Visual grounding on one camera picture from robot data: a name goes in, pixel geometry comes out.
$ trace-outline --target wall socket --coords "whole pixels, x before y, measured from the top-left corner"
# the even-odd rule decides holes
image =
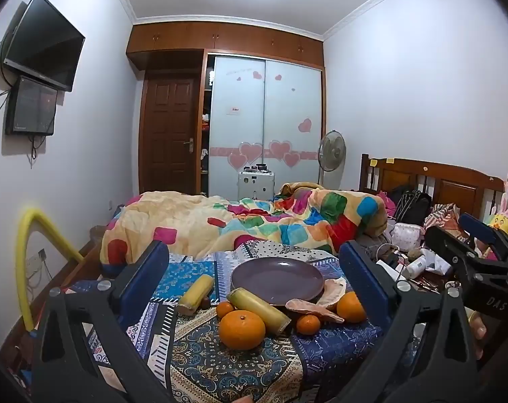
[[[32,257],[26,259],[26,277],[33,276],[37,271],[40,270],[43,261],[47,258],[45,249],[41,249]]]

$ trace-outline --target orange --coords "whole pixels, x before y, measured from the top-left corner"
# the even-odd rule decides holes
[[[348,292],[338,301],[336,312],[350,323],[359,323],[367,318],[366,311],[354,292]]]
[[[314,335],[321,328],[321,322],[315,315],[303,315],[297,320],[297,332]]]
[[[220,319],[223,319],[226,314],[229,314],[229,312],[233,312],[235,308],[229,301],[221,301],[217,305],[217,316]]]
[[[252,350],[265,338],[265,324],[253,312],[229,312],[218,325],[218,336],[229,349]]]

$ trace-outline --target plush bunny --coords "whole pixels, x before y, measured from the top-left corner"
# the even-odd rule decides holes
[[[508,234],[508,207],[507,207],[507,193],[502,194],[500,200],[500,212],[496,213],[496,206],[492,209],[493,218],[489,222],[489,226],[494,229],[503,230]]]

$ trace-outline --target wooden cabinet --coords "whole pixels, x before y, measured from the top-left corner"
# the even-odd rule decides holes
[[[181,49],[231,51],[324,66],[321,41],[264,27],[203,21],[135,25],[127,53]]]
[[[153,50],[160,26],[161,24],[138,24],[132,26],[127,53]]]

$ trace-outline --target frosted glass door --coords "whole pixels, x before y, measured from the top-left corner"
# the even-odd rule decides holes
[[[217,56],[209,122],[209,195],[237,200],[237,174],[261,162],[265,61]]]
[[[284,183],[317,183],[321,139],[321,72],[267,61],[264,162],[275,173],[275,193]]]

